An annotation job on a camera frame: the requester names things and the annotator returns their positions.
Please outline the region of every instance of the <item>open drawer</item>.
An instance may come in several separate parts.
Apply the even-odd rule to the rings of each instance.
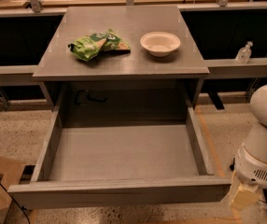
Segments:
[[[29,209],[216,202],[230,182],[183,81],[65,82],[30,184],[9,193]]]

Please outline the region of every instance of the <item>countertop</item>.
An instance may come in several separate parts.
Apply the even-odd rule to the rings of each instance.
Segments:
[[[25,8],[29,3],[29,0],[0,0],[0,9]]]
[[[113,29],[131,46],[131,52],[102,53],[87,63],[77,59],[67,45],[83,35]],[[177,35],[180,48],[157,58],[141,47],[149,32]],[[181,78],[208,74],[200,51],[177,6],[69,7],[49,43],[34,78],[41,81],[129,78]]]

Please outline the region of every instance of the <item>small bowl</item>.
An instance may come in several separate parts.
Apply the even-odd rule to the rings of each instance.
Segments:
[[[180,40],[173,34],[165,32],[153,32],[142,36],[141,45],[151,55],[164,57],[180,47]]]

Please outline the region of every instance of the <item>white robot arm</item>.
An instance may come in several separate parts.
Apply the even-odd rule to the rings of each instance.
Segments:
[[[234,170],[241,184],[232,195],[231,206],[237,209],[255,203],[260,191],[267,189],[267,85],[255,91],[250,105],[258,121],[235,157]]]

